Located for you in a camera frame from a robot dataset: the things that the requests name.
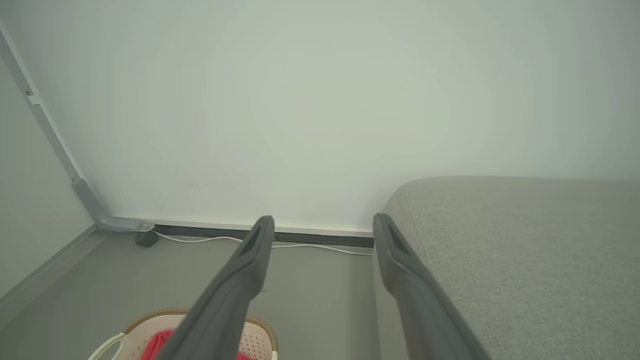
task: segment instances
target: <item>laundry basket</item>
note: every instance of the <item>laundry basket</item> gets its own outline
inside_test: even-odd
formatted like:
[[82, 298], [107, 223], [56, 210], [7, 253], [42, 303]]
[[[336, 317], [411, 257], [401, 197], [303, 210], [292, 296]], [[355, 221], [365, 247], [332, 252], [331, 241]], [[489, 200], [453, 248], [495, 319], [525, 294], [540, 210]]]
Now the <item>laundry basket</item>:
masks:
[[[158, 332], [174, 330], [187, 315], [187, 309], [167, 309], [145, 316], [124, 332], [105, 341], [89, 360], [98, 360], [116, 343], [120, 347], [111, 360], [140, 360], [149, 341]], [[278, 360], [278, 343], [273, 329], [263, 320], [248, 317], [244, 321], [238, 353], [247, 359]]]

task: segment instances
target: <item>gray fabric upholstery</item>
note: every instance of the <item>gray fabric upholstery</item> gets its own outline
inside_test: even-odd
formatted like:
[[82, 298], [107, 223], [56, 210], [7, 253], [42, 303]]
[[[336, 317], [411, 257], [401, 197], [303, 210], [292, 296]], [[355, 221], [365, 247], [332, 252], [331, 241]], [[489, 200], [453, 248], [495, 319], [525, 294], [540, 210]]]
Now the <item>gray fabric upholstery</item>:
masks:
[[[492, 359], [640, 358], [638, 184], [436, 177], [400, 187], [384, 212]], [[406, 358], [382, 324], [398, 321], [389, 304], [382, 358]]]

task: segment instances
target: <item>red cloth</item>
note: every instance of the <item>red cloth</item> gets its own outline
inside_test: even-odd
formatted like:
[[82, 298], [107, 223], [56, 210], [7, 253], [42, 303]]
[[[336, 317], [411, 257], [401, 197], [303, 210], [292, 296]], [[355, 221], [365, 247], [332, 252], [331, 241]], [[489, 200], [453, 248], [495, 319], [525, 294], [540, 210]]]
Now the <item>red cloth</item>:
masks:
[[[173, 330], [161, 331], [154, 335], [149, 341], [144, 354], [140, 357], [140, 360], [154, 360], [164, 344], [169, 340], [169, 337], [173, 334]], [[236, 360], [248, 360], [242, 354], [238, 354]]]

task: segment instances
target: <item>metal frame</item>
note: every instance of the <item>metal frame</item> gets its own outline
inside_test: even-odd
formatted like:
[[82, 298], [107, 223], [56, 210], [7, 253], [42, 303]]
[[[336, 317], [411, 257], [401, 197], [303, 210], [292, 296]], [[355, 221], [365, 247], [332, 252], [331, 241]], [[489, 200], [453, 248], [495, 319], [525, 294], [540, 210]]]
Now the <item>metal frame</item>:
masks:
[[[29, 84], [29, 81], [25, 76], [24, 69], [20, 66], [20, 62], [18, 61], [19, 57], [17, 56], [17, 52], [13, 50], [9, 41], [10, 40], [7, 39], [7, 36], [0, 29], [0, 56], [4, 59], [4, 62], [9, 68], [9, 72], [11, 72], [13, 80], [15, 80], [18, 85], [18, 89], [22, 92], [22, 96], [24, 96], [24, 100], [29, 106], [29, 109], [38, 121], [40, 129], [49, 141], [49, 144], [62, 164], [62, 167], [67, 172], [76, 194], [80, 198], [80, 201], [83, 203], [87, 212], [89, 212], [89, 215], [91, 215], [91, 218], [98, 229], [110, 231], [135, 231], [138, 233], [147, 233], [151, 231], [154, 228], [154, 225], [150, 222], [130, 218], [112, 217], [104, 209], [102, 204], [100, 204], [87, 182], [81, 177], [72, 157], [67, 151], [67, 148], [52, 126], [51, 120], [47, 117], [47, 114], [43, 109], [42, 99], [35, 93], [33, 86]], [[151, 245], [155, 243], [154, 239], [149, 239], [148, 236], [145, 242]]]

